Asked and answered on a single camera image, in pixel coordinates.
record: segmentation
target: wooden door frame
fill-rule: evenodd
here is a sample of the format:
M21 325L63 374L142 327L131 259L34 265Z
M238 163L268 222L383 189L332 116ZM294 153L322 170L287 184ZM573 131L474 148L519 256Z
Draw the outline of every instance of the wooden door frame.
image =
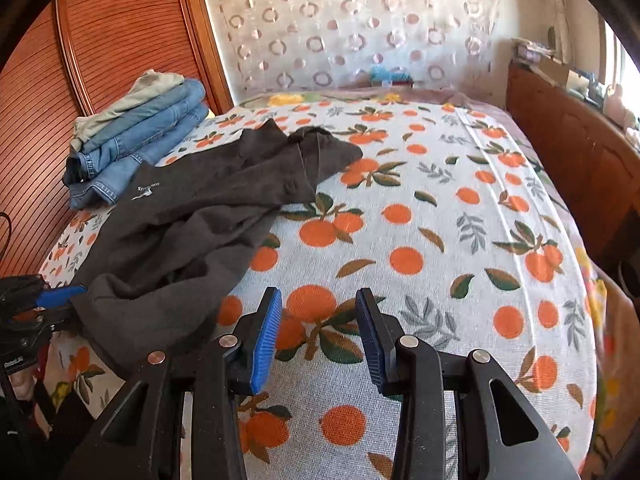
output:
M223 114L233 108L234 102L226 84L207 4L205 0L180 0L180 8L209 106L216 115Z

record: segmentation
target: blue jeans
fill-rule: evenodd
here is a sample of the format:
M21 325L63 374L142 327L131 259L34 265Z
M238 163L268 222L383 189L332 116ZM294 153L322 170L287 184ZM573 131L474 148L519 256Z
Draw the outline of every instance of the blue jeans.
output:
M151 110L157 110L162 98L168 94L179 93L175 92L177 89L184 87L181 91L186 90L186 97L173 105L166 106L160 111L156 111L150 117L142 121L138 121L142 115L148 114ZM86 143L83 147L83 152L72 152L66 159L66 171L62 179L62 182L69 186L71 184L78 184L79 182L85 182L95 178L100 172L105 170L110 164L115 161L125 158L132 153L137 152L142 146L150 142L154 142L159 136L162 136L167 130L173 128L176 123L183 118L187 112L192 110L199 102L202 101L205 95L204 86L200 81L195 79L186 79L184 83L176 88L169 90L165 94L152 99L146 104L140 105L129 112L126 112L122 117L117 118L113 123L108 124L102 129L96 136L90 139L90 142ZM120 124L127 124L132 121L137 121L132 127L122 131L117 136L106 140L102 135L103 132L110 128L114 123L121 121ZM102 136L102 144L90 151L84 152L84 149L95 143L96 137Z
M207 105L198 104L193 110L187 112L173 128L165 130L159 137L155 137L153 142L143 145L135 153L112 162L93 180L70 184L68 186L69 207L84 209L97 205L101 201L115 204L142 162L152 166L156 165L191 130L198 126L208 113Z

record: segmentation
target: floral blanket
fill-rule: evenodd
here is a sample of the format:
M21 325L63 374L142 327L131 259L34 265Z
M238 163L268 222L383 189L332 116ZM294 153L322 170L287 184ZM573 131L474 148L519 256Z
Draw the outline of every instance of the floral blanket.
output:
M371 384L358 327L345 316L363 286L435 348L491 352L582 466L597 404L593 326L606 292L534 153L523 151L526 139L489 115L496 108L481 108L410 93L263 97L206 120L160 162L232 142L267 118L284 132L319 124L364 152L318 187L314 203L282 211L220 309L218 334L254 311L265 287L282 290L270 380L238 410L249 478L390 478L400 403ZM41 268L52 286L70 281L108 215L71 222ZM52 340L46 385L55 402L72 385L97 416L121 384L81 337ZM451 396L446 408L453 479Z

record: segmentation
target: wooden wardrobe door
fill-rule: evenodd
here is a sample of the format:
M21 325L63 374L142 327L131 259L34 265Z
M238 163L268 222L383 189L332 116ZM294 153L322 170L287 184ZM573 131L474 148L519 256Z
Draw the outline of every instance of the wooden wardrobe door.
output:
M0 73L0 211L14 225L0 276L37 272L71 217L60 178L78 112L49 5ZM0 219L0 249L6 233Z
M61 36L79 93L99 112L145 70L199 79L217 109L183 0L58 0Z

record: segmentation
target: metal screw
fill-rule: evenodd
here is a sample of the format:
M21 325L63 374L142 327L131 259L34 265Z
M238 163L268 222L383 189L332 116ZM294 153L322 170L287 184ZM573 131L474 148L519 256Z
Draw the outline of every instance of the metal screw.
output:
M400 344L405 348L415 348L418 346L418 338L413 335L403 335L400 338Z
M218 342L222 348L232 348L238 344L238 338L233 334L223 335Z
M156 350L155 352L151 352L146 360L153 365L159 365L165 358L166 355L164 355L162 350Z
M476 363L482 364L488 363L491 360L491 356L486 350L474 350L474 352L471 354L471 357Z

